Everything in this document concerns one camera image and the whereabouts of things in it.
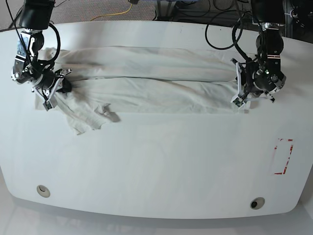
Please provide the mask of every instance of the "gray carpet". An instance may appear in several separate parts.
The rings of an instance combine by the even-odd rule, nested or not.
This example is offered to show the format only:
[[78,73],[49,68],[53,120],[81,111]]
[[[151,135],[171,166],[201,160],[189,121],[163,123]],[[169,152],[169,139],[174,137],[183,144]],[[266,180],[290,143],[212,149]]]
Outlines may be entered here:
[[[188,6],[192,9],[207,11],[209,0],[200,0],[196,4]],[[63,0],[56,0],[56,6]],[[216,0],[217,7],[226,8],[231,5],[232,0]],[[9,0],[12,14],[15,16],[22,6],[23,0]],[[89,21],[95,16],[125,11],[130,4],[127,0],[67,0],[62,5],[54,8],[51,20],[56,23]],[[151,0],[141,0],[134,5],[130,12],[119,16],[109,16],[97,19],[97,21],[135,20],[150,21],[155,16],[154,3]],[[5,29],[11,23],[4,0],[0,1],[0,29]]]

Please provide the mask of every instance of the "wire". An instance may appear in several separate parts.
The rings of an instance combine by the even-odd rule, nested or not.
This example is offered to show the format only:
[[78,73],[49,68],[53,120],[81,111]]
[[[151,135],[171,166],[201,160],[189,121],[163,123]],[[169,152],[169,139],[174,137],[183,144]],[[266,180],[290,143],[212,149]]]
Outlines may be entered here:
[[[261,41],[262,44],[260,46],[264,47],[265,46],[265,35],[264,35],[264,31],[262,30],[262,26],[260,24],[260,21],[255,16],[253,16],[251,13],[249,13],[249,12],[246,12],[246,11],[240,11],[240,12],[243,12],[244,15],[248,14],[248,15],[252,16],[252,18],[257,22],[257,24],[259,26],[259,30],[261,32],[261,38],[262,38],[262,41]],[[237,31],[238,27],[239,27],[238,23],[235,24],[235,26],[233,27],[233,30],[232,30],[232,40],[233,40],[233,42],[236,40],[236,31]],[[249,58],[246,55],[246,53],[243,52],[243,50],[239,47],[238,44],[236,44],[235,47],[236,47],[237,51],[241,54],[241,56],[247,61],[246,63],[241,63],[242,65],[253,63],[257,59],[261,58],[262,50],[260,50],[260,48],[258,48],[258,54],[256,55],[256,57],[253,60],[251,60],[251,58]]]
[[212,45],[212,44],[209,42],[209,39],[208,39],[208,37],[207,37],[207,32],[208,32],[209,26],[213,23],[213,21],[214,21],[218,16],[220,16],[220,15],[222,15],[222,14],[224,14],[224,13],[227,13],[227,12],[235,12],[235,11],[237,11],[237,10],[222,11],[222,12],[216,14],[216,15],[210,20],[210,22],[206,25],[206,28],[205,28],[205,40],[206,40],[206,42],[207,42],[212,48],[214,48],[214,49],[216,49],[216,50],[228,50],[228,49],[232,48],[233,46],[235,46],[235,45],[239,42],[239,40],[240,40],[240,38],[241,38],[241,35],[242,35],[242,33],[243,33],[243,27],[240,28],[240,33],[239,33],[239,36],[238,36],[237,40],[236,40],[232,45],[230,45],[230,46],[228,46],[228,47],[216,47],[216,46]]
[[57,37],[57,43],[58,43],[57,51],[56,51],[54,57],[51,60],[49,60],[50,62],[54,62],[58,58],[60,51],[61,51],[61,38],[60,38],[60,34],[59,34],[57,28],[52,23],[49,23],[49,27],[52,28],[53,31],[55,32],[55,35]]
[[64,2],[69,1],[69,0],[64,0],[63,2],[61,2],[60,4],[54,6],[54,8],[57,8],[58,6],[61,6]]
[[[238,2],[237,0],[234,0],[233,3],[235,3],[235,7],[236,7],[236,11],[239,15],[239,22],[238,24],[236,24],[234,27],[233,27],[233,31],[232,31],[232,40],[233,42],[236,41],[236,31],[238,29],[238,27],[241,27],[240,29],[243,28],[244,26],[244,20],[243,20],[243,16],[241,15],[241,11],[239,9],[239,5],[238,5]],[[246,55],[246,53],[244,53],[244,51],[239,47],[238,43],[235,45],[235,48],[236,50],[241,54],[241,56],[246,60],[248,61],[250,58]]]
[[[23,6],[20,7],[20,9],[18,10],[18,12],[16,13],[16,16],[14,18],[14,22],[16,22],[18,20],[18,18],[20,17],[21,13],[22,13],[22,9]],[[13,27],[13,22],[11,22],[11,24],[9,25],[8,29]]]
[[[14,25],[14,29],[15,29],[15,31],[16,31],[18,37],[19,37],[19,40],[20,40],[20,42],[21,42],[21,44],[22,44],[22,46],[23,46],[23,49],[24,49],[24,51],[25,51],[27,60],[29,61],[29,63],[30,63],[31,66],[33,67],[33,70],[34,70],[34,71],[36,71],[36,72],[39,73],[39,74],[45,75],[45,74],[43,74],[42,72],[38,71],[38,70],[33,66],[33,63],[32,63],[32,61],[31,61],[31,59],[30,59],[29,54],[28,54],[28,51],[27,51],[27,48],[26,48],[24,39],[20,36],[20,34],[19,34],[19,32],[18,32],[18,29],[17,29],[17,27],[16,27],[16,23],[15,23],[15,21],[14,21],[14,19],[13,19],[12,12],[11,12],[11,9],[10,9],[9,3],[8,3],[8,0],[5,0],[5,4],[6,4],[6,7],[7,7],[7,9],[8,9],[9,15],[10,15],[10,17],[11,17],[12,23],[13,23],[13,25]],[[45,76],[46,76],[46,77],[56,78],[56,76],[48,76],[48,75],[45,75]]]
[[125,14],[125,13],[127,13],[127,12],[129,12],[131,10],[132,6],[133,6],[133,4],[131,4],[130,8],[127,11],[123,11],[123,12],[119,12],[119,13],[106,14],[106,15],[101,15],[101,16],[96,16],[96,17],[92,18],[90,21],[94,21],[95,19],[98,19],[100,17],[117,16],[117,15]]
[[214,6],[216,9],[218,9],[219,11],[227,11],[227,10],[229,10],[230,8],[232,8],[232,7],[234,6],[234,1],[232,1],[231,5],[230,5],[228,8],[226,8],[226,9],[220,9],[220,8],[218,8],[218,7],[216,6],[216,0],[213,0],[213,6]]
[[210,2],[210,0],[208,0],[208,2],[209,2],[209,9],[208,9],[208,11],[206,12],[206,13],[204,13],[204,14],[202,14],[202,15],[199,15],[199,16],[192,16],[192,15],[188,15],[188,14],[186,14],[186,13],[183,13],[183,12],[179,12],[179,13],[181,13],[182,15],[185,15],[185,16],[189,16],[189,17],[202,17],[202,16],[205,16],[206,14],[209,14],[210,13],[210,11],[211,11],[211,2]]
[[157,11],[155,10],[155,17],[153,18],[153,20],[152,21],[155,21],[156,20],[156,18],[157,18]]

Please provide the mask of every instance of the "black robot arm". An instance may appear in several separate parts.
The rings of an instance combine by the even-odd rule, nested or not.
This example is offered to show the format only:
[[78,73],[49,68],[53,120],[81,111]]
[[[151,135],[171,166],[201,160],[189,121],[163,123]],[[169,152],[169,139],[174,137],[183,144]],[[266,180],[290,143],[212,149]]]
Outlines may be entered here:
[[[59,32],[50,23],[54,3],[55,0],[25,0],[20,20],[24,31],[19,34],[18,52],[12,69],[13,80],[19,84],[31,83],[32,91],[43,100],[47,111],[57,105],[54,97],[56,92],[71,91],[71,84],[65,79],[71,69],[53,72],[61,49]],[[44,45],[42,30],[48,27],[56,34],[56,53],[50,60],[39,60],[38,51]]]
[[[253,21],[259,25],[260,32],[256,41],[257,59],[253,62],[238,45],[238,52],[246,60],[246,67],[240,68],[240,82],[244,85],[242,91],[233,98],[233,102],[242,107],[248,101],[267,98],[275,101],[273,94],[280,91],[286,81],[281,72],[280,54],[284,49],[284,42],[280,28],[285,25],[283,0],[251,0]],[[233,30],[233,41],[239,26]]]

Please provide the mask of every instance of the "circular hole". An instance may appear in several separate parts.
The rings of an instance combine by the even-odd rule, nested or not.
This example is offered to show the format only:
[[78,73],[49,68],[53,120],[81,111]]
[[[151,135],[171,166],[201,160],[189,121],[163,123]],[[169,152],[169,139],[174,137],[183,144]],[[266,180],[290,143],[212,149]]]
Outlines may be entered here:
[[48,198],[50,196],[50,191],[47,189],[47,187],[43,185],[37,186],[37,193],[39,193],[41,197],[45,198]]
[[263,197],[258,197],[251,202],[250,207],[253,210],[258,210],[261,209],[264,206],[264,204],[265,199]]
[[252,203],[251,203],[251,207],[252,207],[252,208],[256,208],[257,206],[258,206],[258,203],[257,203],[257,202],[252,202]]

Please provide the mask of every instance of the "white cloth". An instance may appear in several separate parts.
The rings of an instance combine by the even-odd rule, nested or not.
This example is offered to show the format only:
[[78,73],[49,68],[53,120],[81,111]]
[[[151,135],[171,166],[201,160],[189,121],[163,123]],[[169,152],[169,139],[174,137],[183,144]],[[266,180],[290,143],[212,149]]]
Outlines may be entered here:
[[[53,57],[46,49],[44,57]],[[55,69],[72,68],[72,92],[56,94],[77,134],[119,121],[114,112],[234,114],[235,52],[145,47],[61,51]]]

